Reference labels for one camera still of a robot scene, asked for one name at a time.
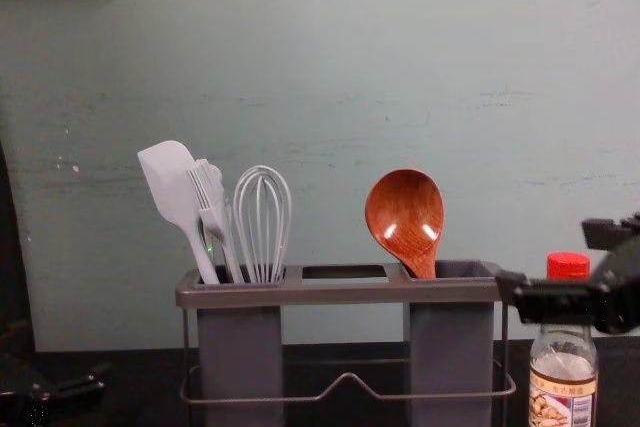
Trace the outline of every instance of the wooden spoon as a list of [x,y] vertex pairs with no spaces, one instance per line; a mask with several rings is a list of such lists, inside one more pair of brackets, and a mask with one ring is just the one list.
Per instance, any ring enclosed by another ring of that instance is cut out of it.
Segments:
[[416,277],[435,278],[444,205],[427,174],[402,169],[382,177],[369,192],[365,218],[376,241]]

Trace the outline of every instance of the white spatula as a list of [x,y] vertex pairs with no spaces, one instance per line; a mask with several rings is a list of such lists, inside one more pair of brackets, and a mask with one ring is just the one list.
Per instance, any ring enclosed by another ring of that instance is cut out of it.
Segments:
[[160,215],[187,236],[202,281],[219,284],[200,237],[198,201],[187,174],[193,156],[180,142],[167,140],[138,152],[138,160]]

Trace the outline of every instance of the bottle label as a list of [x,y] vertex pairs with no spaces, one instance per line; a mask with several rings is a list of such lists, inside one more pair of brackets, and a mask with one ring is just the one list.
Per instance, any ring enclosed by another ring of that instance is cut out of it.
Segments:
[[597,378],[571,381],[531,369],[529,427],[594,427]]

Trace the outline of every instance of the utensil holder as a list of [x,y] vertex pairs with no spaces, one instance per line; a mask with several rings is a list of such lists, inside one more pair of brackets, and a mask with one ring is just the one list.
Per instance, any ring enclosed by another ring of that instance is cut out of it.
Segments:
[[[320,402],[345,381],[379,401],[405,401],[411,427],[490,427],[492,398],[515,391],[508,375],[507,307],[502,309],[499,390],[492,391],[493,312],[500,300],[496,264],[438,261],[437,279],[412,278],[401,264],[289,266],[279,284],[204,285],[197,271],[176,287],[183,309],[185,382],[182,399],[205,409],[206,427],[283,427],[284,405]],[[372,282],[306,279],[377,278]],[[405,392],[380,394],[352,372],[307,397],[283,397],[280,307],[321,304],[404,304]],[[188,311],[196,310],[202,393],[194,399],[188,361]]]

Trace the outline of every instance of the red bottle cap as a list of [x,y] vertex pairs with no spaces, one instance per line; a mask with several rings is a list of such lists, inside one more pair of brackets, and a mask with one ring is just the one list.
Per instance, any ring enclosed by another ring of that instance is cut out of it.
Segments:
[[589,257],[573,252],[554,252],[547,257],[547,279],[587,280],[589,278]]

